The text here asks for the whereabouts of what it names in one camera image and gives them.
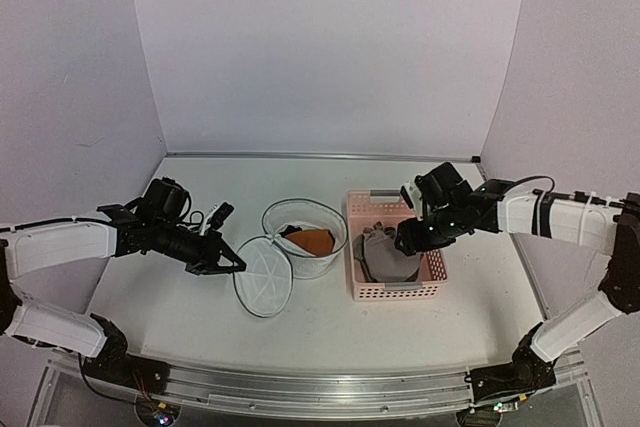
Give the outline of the white mesh laundry bag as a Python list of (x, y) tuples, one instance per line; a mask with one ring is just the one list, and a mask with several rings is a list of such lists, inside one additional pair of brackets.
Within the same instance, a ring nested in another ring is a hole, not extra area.
[(326, 274), (348, 240), (346, 220), (336, 209), (304, 198), (280, 200), (261, 219), (263, 234), (238, 250), (245, 272), (233, 275), (236, 296), (252, 316), (284, 311), (295, 280)]

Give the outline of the dark grey bra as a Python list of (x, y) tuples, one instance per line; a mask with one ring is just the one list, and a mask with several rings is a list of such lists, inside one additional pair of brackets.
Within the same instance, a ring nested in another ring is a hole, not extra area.
[(354, 259), (366, 282), (397, 283), (416, 281), (420, 271), (419, 255), (405, 256), (394, 246), (394, 227), (367, 227), (352, 242)]

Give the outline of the pink perforated plastic basket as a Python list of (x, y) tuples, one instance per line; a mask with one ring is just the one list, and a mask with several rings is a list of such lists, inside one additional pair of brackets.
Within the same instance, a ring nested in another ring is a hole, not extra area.
[(399, 224), (412, 216), (396, 191), (347, 193), (349, 281), (354, 301), (433, 299), (446, 284), (448, 273), (439, 250), (409, 256), (396, 248)]

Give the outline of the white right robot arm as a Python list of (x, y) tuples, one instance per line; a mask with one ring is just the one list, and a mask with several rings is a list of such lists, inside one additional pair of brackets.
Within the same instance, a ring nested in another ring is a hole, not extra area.
[(517, 242), (549, 317), (509, 361), (503, 380), (524, 390), (550, 363), (605, 324), (639, 311), (639, 195), (538, 189), (542, 176), (488, 179), (472, 187), (446, 162), (406, 182), (411, 217), (398, 226), (405, 255), (445, 249), (475, 233)]

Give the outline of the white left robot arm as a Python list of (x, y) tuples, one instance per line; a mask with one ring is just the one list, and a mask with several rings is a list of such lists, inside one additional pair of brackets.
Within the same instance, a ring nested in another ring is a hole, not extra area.
[(66, 267), (155, 253), (181, 263), (195, 276), (235, 274), (247, 264), (223, 239), (221, 227), (233, 213), (222, 203), (189, 220), (192, 196), (177, 181), (153, 179), (126, 204), (98, 207), (97, 215), (68, 216), (1, 229), (1, 333), (16, 340), (58, 348), (94, 359), (114, 384), (134, 375), (128, 339), (110, 320), (81, 313), (59, 295), (40, 298), (29, 280)]

